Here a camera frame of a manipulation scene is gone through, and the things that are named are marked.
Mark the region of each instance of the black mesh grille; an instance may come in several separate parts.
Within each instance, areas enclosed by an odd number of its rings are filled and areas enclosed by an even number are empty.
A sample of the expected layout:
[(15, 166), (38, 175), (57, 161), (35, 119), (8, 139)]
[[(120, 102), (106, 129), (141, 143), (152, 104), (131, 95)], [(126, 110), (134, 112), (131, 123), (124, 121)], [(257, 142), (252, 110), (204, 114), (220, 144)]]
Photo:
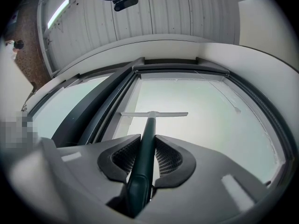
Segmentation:
[(140, 140), (134, 140), (112, 155), (112, 162), (124, 170), (127, 175), (132, 171)]
[(156, 158), (159, 163), (160, 177), (173, 172), (183, 162), (182, 155), (178, 151), (160, 140), (157, 140)]

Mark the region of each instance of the frosted glass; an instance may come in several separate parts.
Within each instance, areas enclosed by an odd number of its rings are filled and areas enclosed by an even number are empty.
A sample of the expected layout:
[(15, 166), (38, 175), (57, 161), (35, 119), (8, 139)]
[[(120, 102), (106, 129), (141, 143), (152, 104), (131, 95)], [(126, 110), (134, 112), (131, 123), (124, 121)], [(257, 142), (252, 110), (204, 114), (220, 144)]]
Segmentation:
[(59, 125), (80, 100), (105, 79), (107, 77), (97, 78), (86, 83), (71, 86), (59, 92), (34, 117), (33, 125), (38, 136), (51, 139)]
[[(157, 118), (156, 134), (219, 151), (262, 182), (273, 177), (278, 160), (271, 139), (253, 111), (225, 83), (187, 79), (141, 82), (135, 112), (189, 112), (186, 117)], [(132, 119), (128, 135), (143, 133), (147, 118), (121, 119)]]

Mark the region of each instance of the window glass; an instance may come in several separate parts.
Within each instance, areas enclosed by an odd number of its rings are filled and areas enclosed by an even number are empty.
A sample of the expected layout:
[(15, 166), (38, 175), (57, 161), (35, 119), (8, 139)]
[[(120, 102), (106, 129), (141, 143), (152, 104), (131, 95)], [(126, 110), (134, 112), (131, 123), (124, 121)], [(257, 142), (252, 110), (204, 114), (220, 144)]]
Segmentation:
[[(126, 112), (189, 113), (157, 118), (156, 134), (219, 151), (262, 182), (271, 180), (279, 165), (272, 141), (250, 107), (224, 82), (141, 79), (138, 86)], [(146, 120), (122, 117), (114, 138), (142, 134)]]
[(40, 137), (51, 139), (72, 109), (106, 77), (61, 89), (33, 117), (33, 125)]

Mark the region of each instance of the fluorescent light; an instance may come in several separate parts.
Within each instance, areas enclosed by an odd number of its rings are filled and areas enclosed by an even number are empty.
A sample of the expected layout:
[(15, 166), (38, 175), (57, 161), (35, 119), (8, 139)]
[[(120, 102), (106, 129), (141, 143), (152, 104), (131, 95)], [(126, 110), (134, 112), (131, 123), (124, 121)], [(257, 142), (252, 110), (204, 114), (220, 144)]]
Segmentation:
[(62, 11), (65, 9), (67, 5), (69, 5), (70, 0), (65, 0), (59, 8), (56, 10), (56, 12), (51, 17), (50, 21), (48, 22), (48, 29), (52, 26), (52, 24), (55, 22), (56, 18), (62, 13)]

